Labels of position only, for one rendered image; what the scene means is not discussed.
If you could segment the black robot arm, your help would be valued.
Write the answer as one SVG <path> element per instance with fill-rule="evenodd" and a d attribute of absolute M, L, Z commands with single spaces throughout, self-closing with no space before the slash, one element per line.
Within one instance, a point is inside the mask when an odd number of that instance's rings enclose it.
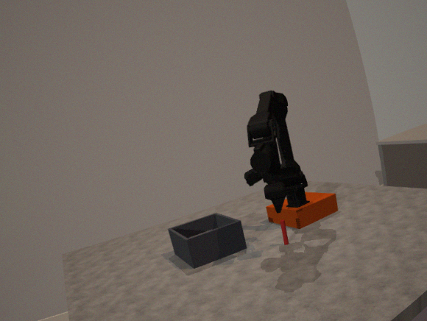
<path fill-rule="evenodd" d="M 306 177 L 294 161 L 286 124 L 287 98 L 275 91 L 262 92 L 259 98 L 256 114 L 250 118 L 247 125 L 249 147 L 255 148 L 250 159 L 252 169 L 244 174 L 244 178 L 249 186 L 254 186 L 262 179 L 263 182 L 267 181 L 265 172 L 272 162 L 279 158 L 279 146 L 283 177 L 281 182 L 286 185 L 287 191 L 286 207 L 299 208 L 310 201 L 306 201 L 304 190 L 308 186 Z"/>

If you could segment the dark red peg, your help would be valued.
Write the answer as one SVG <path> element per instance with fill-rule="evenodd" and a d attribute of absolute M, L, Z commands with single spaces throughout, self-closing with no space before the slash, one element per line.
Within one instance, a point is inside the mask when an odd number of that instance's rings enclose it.
<path fill-rule="evenodd" d="M 280 226 L 282 229 L 282 233 L 283 233 L 283 242 L 285 245 L 289 244 L 289 240 L 287 237 L 287 233 L 286 233 L 286 224 L 284 220 L 280 220 Z"/>

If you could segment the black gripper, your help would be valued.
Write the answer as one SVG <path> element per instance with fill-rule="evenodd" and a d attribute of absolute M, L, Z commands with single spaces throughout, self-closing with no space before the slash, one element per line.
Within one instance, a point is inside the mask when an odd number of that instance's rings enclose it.
<path fill-rule="evenodd" d="M 277 213 L 280 213 L 287 195 L 286 185 L 281 182 L 283 177 L 280 158 L 274 160 L 265 173 L 267 181 L 264 181 L 264 183 L 268 184 L 264 187 L 265 198 L 271 200 Z"/>

